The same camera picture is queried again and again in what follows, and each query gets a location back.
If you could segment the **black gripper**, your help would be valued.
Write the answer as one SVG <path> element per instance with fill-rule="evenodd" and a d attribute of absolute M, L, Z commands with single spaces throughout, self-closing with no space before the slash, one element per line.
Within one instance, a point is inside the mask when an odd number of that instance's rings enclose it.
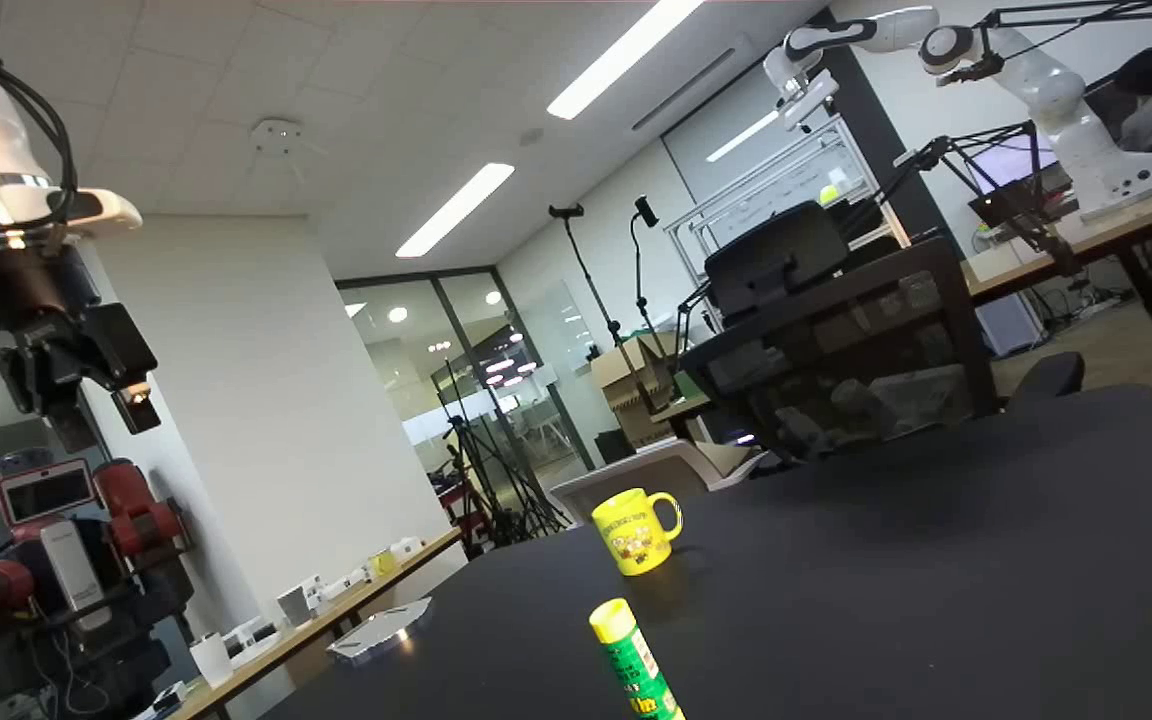
<path fill-rule="evenodd" d="M 162 426 L 150 373 L 156 354 L 123 306 L 93 294 L 73 244 L 54 254 L 0 254 L 0 380 L 26 416 L 40 416 L 66 449 L 93 449 L 98 428 L 81 410 L 81 383 L 109 393 L 127 431 Z"/>

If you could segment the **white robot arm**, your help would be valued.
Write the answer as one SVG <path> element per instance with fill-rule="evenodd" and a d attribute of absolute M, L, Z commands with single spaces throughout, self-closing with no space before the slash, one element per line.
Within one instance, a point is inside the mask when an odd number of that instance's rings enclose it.
<path fill-rule="evenodd" d="M 66 116 L 0 61 L 0 380 L 66 449 L 98 439 L 81 383 L 109 393 L 127 431 L 162 426 L 156 354 L 123 306 L 93 294 L 81 241 L 123 237 L 142 208 L 77 176 Z"/>

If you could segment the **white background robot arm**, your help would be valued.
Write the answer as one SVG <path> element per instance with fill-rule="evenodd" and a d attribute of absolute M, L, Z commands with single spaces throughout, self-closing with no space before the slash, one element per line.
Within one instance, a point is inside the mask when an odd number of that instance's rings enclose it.
<path fill-rule="evenodd" d="M 1152 196 L 1152 152 L 1120 150 L 1084 99 L 1084 77 L 1010 28 L 1000 12 L 975 24 L 946 24 L 938 6 L 904 6 L 858 19 L 800 24 L 771 43 L 764 77 L 784 104 L 797 104 L 807 93 L 814 65 L 850 43 L 868 53 L 914 49 L 938 84 L 1000 84 L 1058 152 L 1084 221 Z"/>

